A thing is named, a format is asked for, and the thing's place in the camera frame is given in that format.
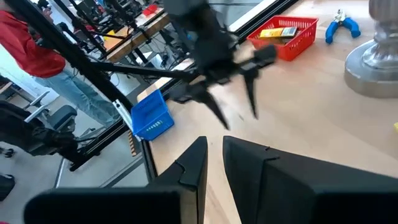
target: person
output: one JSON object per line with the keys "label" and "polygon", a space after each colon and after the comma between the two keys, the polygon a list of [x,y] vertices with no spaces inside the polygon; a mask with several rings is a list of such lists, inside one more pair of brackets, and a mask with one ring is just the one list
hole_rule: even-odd
{"label": "person", "polygon": [[[43,14],[52,22],[50,9],[45,9]],[[24,18],[4,0],[0,0],[0,30],[0,44],[37,83],[52,88],[105,127],[119,119],[120,115],[112,103],[80,80],[60,54],[35,43]]]}

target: floor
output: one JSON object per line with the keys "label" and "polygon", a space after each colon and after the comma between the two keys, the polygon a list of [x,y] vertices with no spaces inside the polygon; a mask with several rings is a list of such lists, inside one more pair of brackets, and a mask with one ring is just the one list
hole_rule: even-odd
{"label": "floor", "polygon": [[[245,1],[235,0],[230,2],[241,3]],[[250,6],[230,6],[228,8],[226,23],[231,24],[253,6],[254,4]],[[223,7],[219,5],[214,6],[218,11],[222,11]],[[129,94],[139,85],[137,80],[128,79],[125,75],[113,75],[111,81],[124,94]],[[17,106],[25,106],[26,104],[18,96],[13,98],[11,103]],[[60,97],[49,106],[50,112],[56,111],[66,104],[69,105],[70,103]],[[88,128],[99,127],[100,124],[96,121],[81,111],[78,112],[78,116],[76,117],[76,136],[81,135]],[[4,143],[0,143],[0,146],[8,147]],[[30,198],[54,187],[62,160],[58,155],[32,157],[20,149],[16,149],[16,151],[17,154],[11,159],[0,157],[0,172],[12,174],[16,177],[16,186],[8,198],[0,203],[0,222],[4,221],[12,224],[23,223],[23,208]],[[124,133],[112,142],[101,152],[100,156],[92,158],[92,160],[88,161],[75,172],[70,172],[67,166],[68,164],[65,163],[59,182],[60,187],[105,187],[109,186],[109,183],[113,187],[137,187],[145,186],[148,183],[143,163],[131,156],[127,133]]]}

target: metal stand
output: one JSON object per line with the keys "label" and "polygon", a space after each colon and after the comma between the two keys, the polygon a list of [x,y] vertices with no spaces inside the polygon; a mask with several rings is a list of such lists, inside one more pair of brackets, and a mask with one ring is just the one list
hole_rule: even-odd
{"label": "metal stand", "polygon": [[369,13],[376,21],[371,40],[354,49],[346,59],[345,81],[355,92],[376,98],[398,97],[398,1],[370,0]]}

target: red shirt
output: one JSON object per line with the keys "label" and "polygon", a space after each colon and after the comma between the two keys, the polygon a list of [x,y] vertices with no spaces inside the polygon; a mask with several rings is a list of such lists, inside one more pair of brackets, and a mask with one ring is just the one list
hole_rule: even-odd
{"label": "red shirt", "polygon": [[27,23],[6,11],[0,11],[0,44],[23,71],[34,77],[49,78],[65,67],[65,59],[61,55],[38,46],[29,34]]}

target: wooden desk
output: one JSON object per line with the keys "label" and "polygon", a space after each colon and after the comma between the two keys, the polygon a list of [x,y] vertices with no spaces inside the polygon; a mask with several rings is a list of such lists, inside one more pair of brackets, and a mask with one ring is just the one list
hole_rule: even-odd
{"label": "wooden desk", "polygon": [[[341,28],[334,44],[325,31],[341,7],[358,21],[362,36],[352,39]],[[242,77],[211,88],[231,127],[223,128],[203,104],[168,102],[175,126],[151,142],[162,173],[199,136],[208,140],[208,185],[205,223],[240,223],[224,173],[222,139],[236,136],[280,150],[398,177],[398,100],[361,96],[344,82],[346,56],[372,39],[368,1],[299,1],[286,14],[319,17],[315,43],[293,62],[265,68],[256,83],[259,119],[253,118]],[[245,43],[239,58],[249,57]]]}
{"label": "wooden desk", "polygon": [[[156,10],[156,13],[159,13],[162,11],[162,8],[158,8]],[[141,14],[139,17],[137,17],[137,25],[141,26],[145,24],[149,19],[153,18],[155,14],[151,14],[150,16],[145,16]],[[151,22],[147,27],[146,27],[146,32],[149,36],[153,36],[157,32],[159,32],[161,29],[163,29],[168,23],[170,22],[169,17],[167,16],[167,13],[164,13],[161,15],[159,18],[157,18],[154,22]],[[125,37],[127,36],[128,32],[128,27],[124,27],[121,30],[117,31],[115,35]],[[104,46],[106,50],[112,49],[116,44],[118,44],[121,41],[121,39],[115,39],[115,38],[109,38],[105,41]],[[118,47],[114,52],[108,55],[107,59],[110,62],[118,62],[121,58],[129,54],[132,50],[134,50],[136,47],[141,45],[146,41],[146,38],[142,33],[136,34],[134,37],[131,38],[131,40],[128,40],[126,43],[122,44],[120,47]]]}

